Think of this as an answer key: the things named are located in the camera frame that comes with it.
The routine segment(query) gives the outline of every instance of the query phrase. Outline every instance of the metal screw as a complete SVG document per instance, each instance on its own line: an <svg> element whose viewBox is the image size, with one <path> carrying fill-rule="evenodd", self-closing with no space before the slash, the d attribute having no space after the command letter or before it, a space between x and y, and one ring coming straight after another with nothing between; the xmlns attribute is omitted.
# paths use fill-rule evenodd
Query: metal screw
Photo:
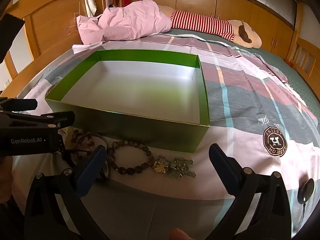
<svg viewBox="0 0 320 240"><path fill-rule="evenodd" d="M248 168L248 167L245 167L243 169L243 171L244 171L245 174L251 174L252 173L252 170L250 168Z"/></svg>
<svg viewBox="0 0 320 240"><path fill-rule="evenodd" d="M42 173L41 172L36 174L36 179L40 179L40 178L42 178Z"/></svg>
<svg viewBox="0 0 320 240"><path fill-rule="evenodd" d="M64 175L70 175L72 173L72 169L70 169L70 168L67 168L67 169L65 169L64 171L63 171L63 174Z"/></svg>
<svg viewBox="0 0 320 240"><path fill-rule="evenodd" d="M280 174L279 172L277 172L277 171L275 171L275 172L273 173L273 175L276 176L277 178L280 178L280 177L281 177L281 174Z"/></svg>

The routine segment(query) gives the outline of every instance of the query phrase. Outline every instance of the pink blanket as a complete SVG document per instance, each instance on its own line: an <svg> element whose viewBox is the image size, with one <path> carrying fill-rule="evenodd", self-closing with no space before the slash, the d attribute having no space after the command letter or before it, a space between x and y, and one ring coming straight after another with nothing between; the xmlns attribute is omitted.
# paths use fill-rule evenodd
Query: pink blanket
<svg viewBox="0 0 320 240"><path fill-rule="evenodd" d="M84 45L98 41L135 40L170 30L171 20L153 0L137 1L126 7L106 8L101 16L78 16L77 25Z"/></svg>

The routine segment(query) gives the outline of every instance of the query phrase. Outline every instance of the stuffed animal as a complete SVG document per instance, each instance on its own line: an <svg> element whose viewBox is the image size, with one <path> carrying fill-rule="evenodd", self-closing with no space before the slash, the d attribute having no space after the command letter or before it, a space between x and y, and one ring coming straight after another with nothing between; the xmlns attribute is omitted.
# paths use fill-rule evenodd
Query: stuffed animal
<svg viewBox="0 0 320 240"><path fill-rule="evenodd" d="M161 5L159 10L170 18L172 28L219 35L245 48L258 49L262 45L259 35L244 21L222 21Z"/></svg>

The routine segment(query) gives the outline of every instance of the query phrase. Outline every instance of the red and white striped fabric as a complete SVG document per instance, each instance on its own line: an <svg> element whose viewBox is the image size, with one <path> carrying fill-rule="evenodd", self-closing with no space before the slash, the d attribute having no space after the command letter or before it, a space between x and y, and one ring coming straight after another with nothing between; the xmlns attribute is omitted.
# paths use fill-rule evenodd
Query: red and white striped fabric
<svg viewBox="0 0 320 240"><path fill-rule="evenodd" d="M219 35L232 42L235 38L232 25L227 21L179 10L172 12L170 20L171 28Z"/></svg>

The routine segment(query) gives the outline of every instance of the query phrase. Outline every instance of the bed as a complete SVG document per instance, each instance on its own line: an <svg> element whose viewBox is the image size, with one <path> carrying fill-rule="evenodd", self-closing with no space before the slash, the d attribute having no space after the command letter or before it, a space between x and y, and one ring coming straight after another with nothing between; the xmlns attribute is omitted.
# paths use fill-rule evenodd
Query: bed
<svg viewBox="0 0 320 240"><path fill-rule="evenodd" d="M104 9L103 1L96 0L97 14ZM214 142L240 165L252 167L256 173L282 174L292 212L292 235L297 233L320 199L319 103L300 76L279 57L264 50L244 49L218 36L177 29L134 41L108 41L73 54L71 46L81 43L74 19L77 13L86 14L83 3L83 0L20 0L8 9L8 13L26 20L34 61L19 74L14 72L14 65L10 68L6 62L13 80L1 96L36 98L39 107L29 113L48 113L50 108L44 94L92 52L160 49L199 55L210 110L211 127L194 153L151 148L155 155L192 159L197 173L194 180L175 181L159 177L151 170L132 177L113 172L107 185L95 184L82 199L108 237L161 240L178 227L195 239L205 239L233 201L209 161L208 148ZM114 0L114 5L121 6L121 0ZM60 9L59 15L50 16L59 23L55 25L43 20L53 8ZM48 26L52 26L52 31L44 32ZM316 69L313 64L312 72L316 73ZM281 159L271 156L263 146L262 134L269 126L279 127L287 140L288 151ZM113 139L107 138L107 142L110 144ZM124 166L133 161L131 153L120 152L119 161ZM12 194L20 209L24 211L30 183L37 172L53 175L66 167L59 154L16 157ZM302 219L297 192L305 178L313 178L316 186ZM255 196L239 231L249 224L258 199L259 195ZM59 204L68 226L76 231L63 203Z"/></svg>

